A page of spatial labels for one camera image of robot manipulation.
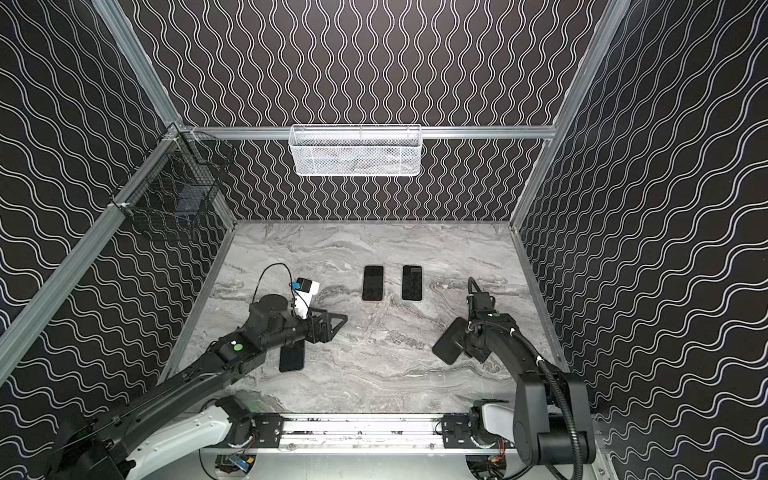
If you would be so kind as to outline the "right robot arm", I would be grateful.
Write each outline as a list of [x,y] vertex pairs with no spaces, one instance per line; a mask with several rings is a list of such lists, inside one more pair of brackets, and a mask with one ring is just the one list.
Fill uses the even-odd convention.
[[571,467],[572,479],[582,479],[595,459],[594,430],[586,386],[573,373],[548,361],[521,332],[514,318],[496,309],[495,298],[470,284],[468,313],[458,318],[453,344],[461,353],[485,362],[495,355],[516,384],[511,432],[501,436],[516,447],[526,467],[545,467],[556,479]]

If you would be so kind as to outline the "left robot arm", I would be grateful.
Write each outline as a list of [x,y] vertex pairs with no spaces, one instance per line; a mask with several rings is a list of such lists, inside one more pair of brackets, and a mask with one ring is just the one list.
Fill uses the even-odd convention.
[[309,308],[268,294],[249,306],[242,326],[212,342],[193,363],[128,404],[97,414],[82,426],[63,424],[45,470],[48,479],[142,479],[194,450],[226,442],[247,449],[256,442],[254,417],[244,403],[223,397],[186,420],[196,403],[261,366],[269,351],[330,342],[347,323],[344,314]]

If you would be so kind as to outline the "black phone case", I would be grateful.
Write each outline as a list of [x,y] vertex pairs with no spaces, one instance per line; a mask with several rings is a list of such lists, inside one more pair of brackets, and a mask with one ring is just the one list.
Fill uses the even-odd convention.
[[467,356],[465,337],[468,321],[457,317],[432,347],[432,353],[446,365],[453,365],[462,355]]

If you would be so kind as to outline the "black phone blue edge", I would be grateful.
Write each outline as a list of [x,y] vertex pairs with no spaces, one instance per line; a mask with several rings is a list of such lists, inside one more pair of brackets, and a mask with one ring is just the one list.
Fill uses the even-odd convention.
[[301,371],[305,367],[305,355],[304,341],[283,345],[280,349],[279,371],[281,373]]

